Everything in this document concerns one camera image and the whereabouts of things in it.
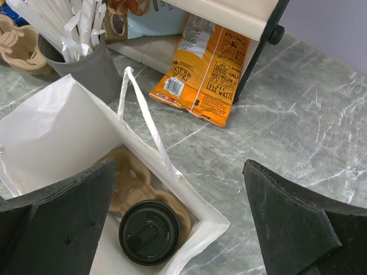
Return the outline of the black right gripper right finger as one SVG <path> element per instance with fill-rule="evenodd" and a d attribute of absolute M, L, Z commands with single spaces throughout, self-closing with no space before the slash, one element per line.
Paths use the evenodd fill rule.
<path fill-rule="evenodd" d="M 267 274 L 366 274 L 366 209 L 248 159 L 245 188 Z"/>

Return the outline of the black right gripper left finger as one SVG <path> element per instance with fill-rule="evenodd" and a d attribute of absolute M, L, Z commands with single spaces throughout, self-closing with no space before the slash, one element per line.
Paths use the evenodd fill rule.
<path fill-rule="evenodd" d="M 1 199 L 1 274 L 89 274 L 115 185 L 112 159 Z"/>

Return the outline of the black plastic cup lid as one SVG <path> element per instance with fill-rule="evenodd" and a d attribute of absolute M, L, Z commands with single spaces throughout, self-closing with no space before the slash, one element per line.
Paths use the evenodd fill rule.
<path fill-rule="evenodd" d="M 119 225 L 119 243 L 125 255 L 142 266 L 157 266 L 177 251 L 182 237 L 175 211 L 158 200 L 134 204 Z"/>

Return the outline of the light blue paper bag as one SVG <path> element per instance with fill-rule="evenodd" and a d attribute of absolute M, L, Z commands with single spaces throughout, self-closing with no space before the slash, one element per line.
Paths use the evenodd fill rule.
<path fill-rule="evenodd" d="M 57 80 L 24 101 L 1 120 L 1 180 L 17 197 L 77 174 L 117 147 L 127 147 L 185 205 L 196 222 L 188 239 L 167 263 L 146 268 L 124 255 L 118 243 L 118 220 L 109 215 L 91 273 L 179 274 L 230 223 L 172 165 L 135 82 L 132 68 L 127 67 L 117 111 L 72 76 Z M 137 101 L 155 147 L 147 145 L 123 118 L 128 84 L 135 84 Z"/>

